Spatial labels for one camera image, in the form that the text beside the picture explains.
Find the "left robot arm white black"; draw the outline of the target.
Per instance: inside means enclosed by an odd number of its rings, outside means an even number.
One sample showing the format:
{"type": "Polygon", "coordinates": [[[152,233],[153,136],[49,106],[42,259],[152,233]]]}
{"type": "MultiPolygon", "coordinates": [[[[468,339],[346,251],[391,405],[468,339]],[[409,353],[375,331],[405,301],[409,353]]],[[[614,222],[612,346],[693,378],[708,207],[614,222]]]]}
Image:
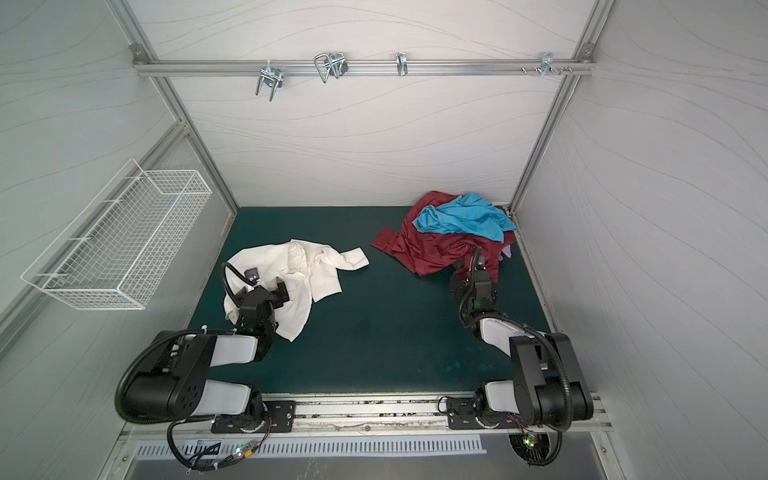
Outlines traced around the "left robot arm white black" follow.
{"type": "Polygon", "coordinates": [[[127,367],[114,395],[116,412],[124,421],[165,424],[173,457],[188,471],[199,473],[233,466],[259,451],[271,434],[291,431],[296,408],[293,401],[265,400],[253,385],[210,379],[214,367],[263,360],[278,327],[276,313],[290,300],[282,278],[267,287],[256,268],[241,272],[226,262],[221,278],[226,297],[235,307],[233,329],[160,332],[127,367]],[[210,423],[215,434],[251,438],[228,454],[221,443],[186,454],[174,431],[200,422],[210,423]]]}

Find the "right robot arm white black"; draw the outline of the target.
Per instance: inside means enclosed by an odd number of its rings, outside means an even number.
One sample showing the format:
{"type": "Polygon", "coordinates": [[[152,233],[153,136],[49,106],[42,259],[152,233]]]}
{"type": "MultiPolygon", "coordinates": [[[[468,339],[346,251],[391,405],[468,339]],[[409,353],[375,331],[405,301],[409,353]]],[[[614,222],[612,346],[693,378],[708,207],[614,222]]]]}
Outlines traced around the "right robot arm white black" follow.
{"type": "Polygon", "coordinates": [[[513,452],[545,467],[559,456],[564,434],[593,418],[594,400],[570,338],[517,322],[496,308],[497,283],[481,248],[451,279],[464,329],[511,362],[511,377],[483,383],[470,397],[444,395],[437,412],[451,430],[507,430],[513,452]]]}

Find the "white shirt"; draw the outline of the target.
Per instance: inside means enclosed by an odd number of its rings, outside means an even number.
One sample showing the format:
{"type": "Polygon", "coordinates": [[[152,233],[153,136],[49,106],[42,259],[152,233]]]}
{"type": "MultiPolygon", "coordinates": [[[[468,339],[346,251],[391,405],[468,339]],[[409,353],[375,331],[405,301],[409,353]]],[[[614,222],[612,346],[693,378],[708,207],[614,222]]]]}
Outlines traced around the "white shirt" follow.
{"type": "Polygon", "coordinates": [[[307,323],[312,305],[342,291],[338,272],[362,269],[369,260],[360,248],[340,253],[329,245],[293,239],[243,249],[228,263],[234,267],[226,272],[233,293],[251,288],[235,272],[257,270],[256,284],[269,290],[275,289],[279,280],[285,283],[289,301],[276,310],[276,333],[294,341],[307,323]]]}

